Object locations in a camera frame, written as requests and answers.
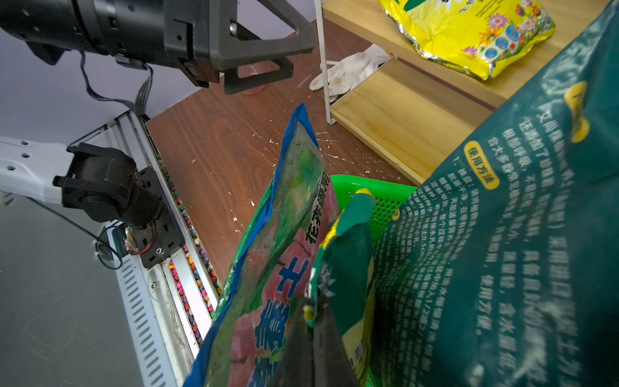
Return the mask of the dark green fertilizer bag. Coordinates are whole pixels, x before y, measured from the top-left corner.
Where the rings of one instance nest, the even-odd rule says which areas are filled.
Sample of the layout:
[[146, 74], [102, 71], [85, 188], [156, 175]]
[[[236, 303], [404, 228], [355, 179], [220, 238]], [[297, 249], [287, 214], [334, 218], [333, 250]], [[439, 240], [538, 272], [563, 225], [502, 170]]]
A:
[[376, 386], [618, 383], [618, 4], [400, 206]]

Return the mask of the yellow fertilizer bag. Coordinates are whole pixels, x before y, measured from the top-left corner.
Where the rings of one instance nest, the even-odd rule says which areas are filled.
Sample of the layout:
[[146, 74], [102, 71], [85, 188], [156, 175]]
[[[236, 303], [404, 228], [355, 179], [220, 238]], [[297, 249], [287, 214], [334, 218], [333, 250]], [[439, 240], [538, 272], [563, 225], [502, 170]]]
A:
[[555, 22], [539, 1], [381, 1], [427, 61], [487, 81], [551, 38]]
[[376, 290], [368, 221], [376, 204], [369, 190], [358, 190], [333, 223], [319, 246], [304, 308], [314, 332], [319, 306], [330, 304], [359, 386], [366, 384], [372, 348]]

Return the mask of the green plastic basket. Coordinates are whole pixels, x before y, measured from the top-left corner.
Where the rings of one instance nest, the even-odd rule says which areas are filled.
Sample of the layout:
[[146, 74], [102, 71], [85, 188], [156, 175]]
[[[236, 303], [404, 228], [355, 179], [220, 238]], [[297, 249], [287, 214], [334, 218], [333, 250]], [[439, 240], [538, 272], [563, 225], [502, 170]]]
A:
[[386, 227], [399, 217], [399, 207], [417, 190], [416, 186], [403, 185], [357, 177], [346, 174], [332, 175], [339, 209], [343, 211], [358, 190], [367, 189], [376, 199], [372, 216], [368, 221], [372, 243], [377, 244]]

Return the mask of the green seed bag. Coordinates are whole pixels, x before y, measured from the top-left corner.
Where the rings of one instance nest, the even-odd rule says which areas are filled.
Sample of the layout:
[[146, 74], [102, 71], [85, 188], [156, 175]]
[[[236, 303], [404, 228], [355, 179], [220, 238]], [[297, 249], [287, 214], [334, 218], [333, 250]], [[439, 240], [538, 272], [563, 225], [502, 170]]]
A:
[[186, 386], [272, 385], [319, 246], [338, 215], [331, 175], [300, 105]]

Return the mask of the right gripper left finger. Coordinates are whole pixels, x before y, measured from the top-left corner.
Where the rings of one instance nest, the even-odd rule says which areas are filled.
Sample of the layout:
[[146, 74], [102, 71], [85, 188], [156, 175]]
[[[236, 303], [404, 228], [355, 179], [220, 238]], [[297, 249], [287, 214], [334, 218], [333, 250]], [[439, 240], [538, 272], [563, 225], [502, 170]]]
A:
[[298, 303], [271, 386], [314, 386], [314, 332], [305, 321], [307, 304], [306, 299]]

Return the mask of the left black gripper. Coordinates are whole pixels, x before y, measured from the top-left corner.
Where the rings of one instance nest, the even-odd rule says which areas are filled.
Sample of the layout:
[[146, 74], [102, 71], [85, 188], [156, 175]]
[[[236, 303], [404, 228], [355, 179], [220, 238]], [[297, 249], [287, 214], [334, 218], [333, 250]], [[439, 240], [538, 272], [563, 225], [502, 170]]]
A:
[[164, 53], [170, 65], [182, 71], [193, 85], [207, 88], [224, 75], [225, 94], [260, 89], [293, 77], [294, 64], [287, 56], [309, 53], [315, 48], [314, 26], [287, 1], [261, 4], [295, 30], [295, 36], [240, 40], [232, 34], [236, 30], [238, 4], [237, 1], [163, 1]]

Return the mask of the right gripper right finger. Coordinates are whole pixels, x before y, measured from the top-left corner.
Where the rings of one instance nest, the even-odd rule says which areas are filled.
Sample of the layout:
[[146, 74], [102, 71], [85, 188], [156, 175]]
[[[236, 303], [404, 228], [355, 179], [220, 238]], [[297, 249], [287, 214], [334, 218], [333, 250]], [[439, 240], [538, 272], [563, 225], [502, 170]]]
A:
[[359, 386], [329, 303], [319, 306], [314, 324], [313, 364], [314, 386]]

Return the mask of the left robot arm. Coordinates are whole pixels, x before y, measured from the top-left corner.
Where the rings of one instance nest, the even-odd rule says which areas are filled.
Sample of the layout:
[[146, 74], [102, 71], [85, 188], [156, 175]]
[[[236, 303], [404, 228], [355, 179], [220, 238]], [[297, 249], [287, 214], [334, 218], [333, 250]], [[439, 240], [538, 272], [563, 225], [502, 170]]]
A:
[[[313, 25], [291, 4], [264, 6], [293, 29], [293, 37], [259, 38], [238, 21], [234, 1], [4, 1], [1, 28], [49, 65], [68, 51], [96, 53], [130, 69], [180, 69], [197, 87], [222, 83], [227, 94], [236, 94], [290, 78], [292, 56], [316, 45]], [[96, 242], [101, 263], [111, 270], [131, 256], [150, 269], [183, 246], [156, 172], [117, 148], [1, 142], [3, 191], [44, 209], [57, 203], [100, 223], [121, 222], [122, 246]]]

